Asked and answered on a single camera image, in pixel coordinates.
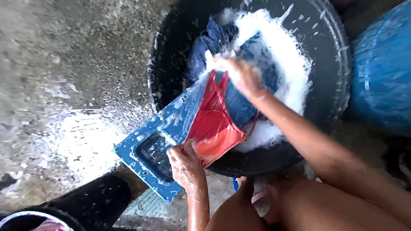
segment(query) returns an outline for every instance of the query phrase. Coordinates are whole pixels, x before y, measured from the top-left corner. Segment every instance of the pink cloth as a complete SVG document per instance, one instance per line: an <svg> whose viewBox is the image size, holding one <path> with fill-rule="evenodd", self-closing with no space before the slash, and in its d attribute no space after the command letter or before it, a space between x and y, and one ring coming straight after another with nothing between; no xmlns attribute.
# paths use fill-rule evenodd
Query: pink cloth
<svg viewBox="0 0 411 231"><path fill-rule="evenodd" d="M54 220L47 219L34 231L70 231L70 229Z"/></svg>

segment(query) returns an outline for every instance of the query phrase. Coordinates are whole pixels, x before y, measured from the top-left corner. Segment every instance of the laundry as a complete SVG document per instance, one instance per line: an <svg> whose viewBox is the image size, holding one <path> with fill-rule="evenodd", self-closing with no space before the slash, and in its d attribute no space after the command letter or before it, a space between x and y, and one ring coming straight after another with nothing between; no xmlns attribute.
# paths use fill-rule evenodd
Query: laundry
<svg viewBox="0 0 411 231"><path fill-rule="evenodd" d="M234 124L226 109L228 73L224 73L218 84L216 78L216 71L211 71L197 114L186 137L186 141L194 142L204 168L235 145L245 141L245 132Z"/></svg>

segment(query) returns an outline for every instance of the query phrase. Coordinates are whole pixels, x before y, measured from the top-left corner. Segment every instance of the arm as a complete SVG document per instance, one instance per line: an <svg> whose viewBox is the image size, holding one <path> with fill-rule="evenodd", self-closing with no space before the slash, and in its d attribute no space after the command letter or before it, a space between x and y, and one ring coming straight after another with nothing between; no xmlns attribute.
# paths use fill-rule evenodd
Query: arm
<svg viewBox="0 0 411 231"><path fill-rule="evenodd" d="M210 220L207 179L191 141L167 151L173 178L185 188L188 202L188 230L203 231Z"/></svg>
<svg viewBox="0 0 411 231"><path fill-rule="evenodd" d="M376 169L290 110L261 87L260 75L244 61L228 60L237 89L283 132L322 181L390 212L411 227L411 196Z"/></svg>

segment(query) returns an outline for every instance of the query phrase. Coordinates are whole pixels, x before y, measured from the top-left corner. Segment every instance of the leg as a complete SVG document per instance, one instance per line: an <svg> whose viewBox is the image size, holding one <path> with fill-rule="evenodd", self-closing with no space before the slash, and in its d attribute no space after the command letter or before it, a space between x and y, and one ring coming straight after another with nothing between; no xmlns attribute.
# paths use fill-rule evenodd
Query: leg
<svg viewBox="0 0 411 231"><path fill-rule="evenodd" d="M253 181L249 178L240 185L238 191L228 198L215 212L207 225L207 231L267 230L264 220L251 203L254 192Z"/></svg>
<svg viewBox="0 0 411 231"><path fill-rule="evenodd" d="M279 208L282 225L290 231L409 230L374 204L315 181L283 182Z"/></svg>

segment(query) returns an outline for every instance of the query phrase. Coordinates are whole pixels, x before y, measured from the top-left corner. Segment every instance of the concrete floor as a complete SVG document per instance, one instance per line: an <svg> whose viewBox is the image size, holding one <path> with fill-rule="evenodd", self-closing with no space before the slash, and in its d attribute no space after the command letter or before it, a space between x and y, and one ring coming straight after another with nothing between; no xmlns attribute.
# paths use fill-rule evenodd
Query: concrete floor
<svg viewBox="0 0 411 231"><path fill-rule="evenodd" d="M114 145L153 115L146 65L173 1L0 1L0 210L40 204L119 165ZM342 16L351 38L400 1L368 2L374 13ZM386 147L363 125L341 122L333 136L383 171ZM230 178L207 178L215 211L234 190ZM185 193L166 211L163 218L125 214L117 225L180 230Z"/></svg>

